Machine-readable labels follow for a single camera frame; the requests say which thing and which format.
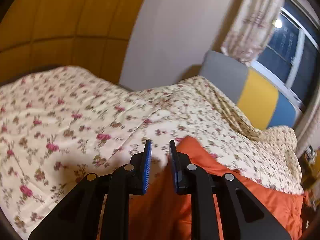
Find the wooden bedside table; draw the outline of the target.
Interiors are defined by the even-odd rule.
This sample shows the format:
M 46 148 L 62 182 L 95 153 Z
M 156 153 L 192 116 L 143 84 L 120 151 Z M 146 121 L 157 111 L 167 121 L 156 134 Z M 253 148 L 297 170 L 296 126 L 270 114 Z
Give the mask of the wooden bedside table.
M 299 158 L 301 185 L 306 193 L 306 205 L 314 213 L 319 209 L 319 150 L 308 146 Z

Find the floral cream bed quilt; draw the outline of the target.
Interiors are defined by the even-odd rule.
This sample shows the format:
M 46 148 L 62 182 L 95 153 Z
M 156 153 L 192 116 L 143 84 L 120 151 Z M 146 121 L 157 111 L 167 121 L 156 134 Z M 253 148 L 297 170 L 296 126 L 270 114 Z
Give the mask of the floral cream bed quilt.
M 196 139 L 210 160 L 285 198 L 280 216 L 302 233 L 301 168 L 293 129 L 255 128 L 204 77 L 128 92 L 80 67 L 30 74 L 1 87 L 1 209 L 22 239 L 88 173 L 105 175 L 152 143 L 155 179 L 168 143 Z

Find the floral right curtain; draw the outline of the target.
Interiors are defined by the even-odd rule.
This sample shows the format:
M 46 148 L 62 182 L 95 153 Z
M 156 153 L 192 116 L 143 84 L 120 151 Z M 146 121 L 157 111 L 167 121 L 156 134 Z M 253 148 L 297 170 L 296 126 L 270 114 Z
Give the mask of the floral right curtain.
M 316 89 L 295 133 L 297 137 L 296 156 L 299 158 L 310 145 L 311 139 L 319 128 L 319 88 Z

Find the grey yellow blue headboard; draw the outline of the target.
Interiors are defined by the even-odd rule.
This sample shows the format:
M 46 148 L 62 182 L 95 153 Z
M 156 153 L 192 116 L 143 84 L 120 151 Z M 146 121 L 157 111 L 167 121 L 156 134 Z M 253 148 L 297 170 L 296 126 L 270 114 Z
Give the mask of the grey yellow blue headboard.
M 298 110 L 280 90 L 252 68 L 209 50 L 199 74 L 229 97 L 255 128 L 295 126 Z

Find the white framed window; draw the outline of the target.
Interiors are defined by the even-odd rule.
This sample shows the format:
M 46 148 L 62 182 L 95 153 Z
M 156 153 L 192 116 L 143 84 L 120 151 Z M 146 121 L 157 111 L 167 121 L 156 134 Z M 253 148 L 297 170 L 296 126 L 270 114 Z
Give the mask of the white framed window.
M 319 75 L 319 24 L 297 1 L 285 0 L 265 50 L 252 67 L 305 111 Z

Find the floral cream curtain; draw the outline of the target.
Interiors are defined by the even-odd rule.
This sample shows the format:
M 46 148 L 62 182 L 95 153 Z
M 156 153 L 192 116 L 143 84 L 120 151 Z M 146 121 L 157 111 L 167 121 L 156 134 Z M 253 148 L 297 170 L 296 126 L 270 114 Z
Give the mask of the floral cream curtain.
M 249 67 L 270 41 L 283 3 L 284 0 L 242 0 L 221 45 L 222 53 Z

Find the yellow wooden wardrobe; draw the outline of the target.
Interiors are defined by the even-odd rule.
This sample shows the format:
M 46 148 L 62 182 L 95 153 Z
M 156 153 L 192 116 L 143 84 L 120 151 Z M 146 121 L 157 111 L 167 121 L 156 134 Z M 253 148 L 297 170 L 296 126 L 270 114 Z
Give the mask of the yellow wooden wardrobe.
M 1 0 L 1 84 L 59 66 L 118 83 L 144 0 Z

